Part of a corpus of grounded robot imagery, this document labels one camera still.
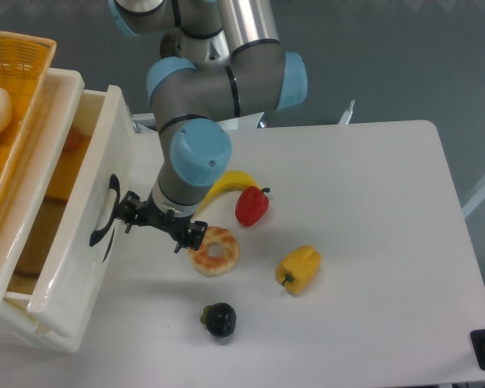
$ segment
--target white drawer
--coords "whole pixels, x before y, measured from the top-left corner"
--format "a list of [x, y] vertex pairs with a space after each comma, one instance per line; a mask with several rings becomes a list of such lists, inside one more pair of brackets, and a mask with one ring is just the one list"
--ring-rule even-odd
[[[93, 247], [90, 237], [112, 211], [110, 176], [122, 191], [129, 187], [137, 139], [118, 87], [84, 91], [79, 74], [52, 69], [45, 86], [55, 95], [47, 96], [0, 209], [0, 321], [35, 344], [73, 351], [123, 230], [114, 221]], [[63, 150], [70, 126], [80, 142]]]

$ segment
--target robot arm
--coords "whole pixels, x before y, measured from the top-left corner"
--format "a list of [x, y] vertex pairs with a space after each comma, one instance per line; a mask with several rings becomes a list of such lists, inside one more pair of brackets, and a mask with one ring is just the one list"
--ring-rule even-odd
[[[150, 69], [147, 92], [164, 163], [146, 201], [128, 192], [116, 210], [127, 231], [153, 226], [169, 233], [175, 251], [198, 249], [207, 225], [191, 218], [231, 154], [217, 121], [300, 103], [307, 92], [305, 66], [280, 46], [268, 0], [112, 0], [112, 6], [130, 31], [175, 26], [182, 36], [177, 47], [197, 41], [204, 49], [203, 55], [181, 50], [181, 57], [164, 58]], [[210, 55], [222, 50], [205, 41], [226, 42], [229, 52]]]

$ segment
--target banana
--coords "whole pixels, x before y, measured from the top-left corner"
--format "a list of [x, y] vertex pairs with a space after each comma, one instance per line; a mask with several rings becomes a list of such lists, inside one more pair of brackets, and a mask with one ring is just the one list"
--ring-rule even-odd
[[250, 186], [256, 186], [261, 189], [253, 177], [247, 172], [237, 170], [225, 171], [221, 178], [219, 178], [210, 188], [209, 192], [201, 202], [200, 207], [197, 209], [196, 215], [219, 194], [222, 194], [223, 192], [244, 191]]

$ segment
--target wicker basket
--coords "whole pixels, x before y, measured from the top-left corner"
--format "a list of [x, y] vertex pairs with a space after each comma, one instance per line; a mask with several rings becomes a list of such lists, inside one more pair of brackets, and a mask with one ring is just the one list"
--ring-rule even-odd
[[0, 133], [0, 204], [21, 154], [56, 42], [0, 32], [0, 87], [11, 97], [11, 122]]

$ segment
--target red bell pepper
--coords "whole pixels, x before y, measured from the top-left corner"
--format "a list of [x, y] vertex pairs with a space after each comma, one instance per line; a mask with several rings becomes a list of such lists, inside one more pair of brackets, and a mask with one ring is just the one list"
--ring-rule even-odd
[[235, 216], [244, 226], [255, 224], [268, 210], [269, 198], [264, 195], [270, 192], [269, 188], [250, 186], [239, 197], [235, 205]]

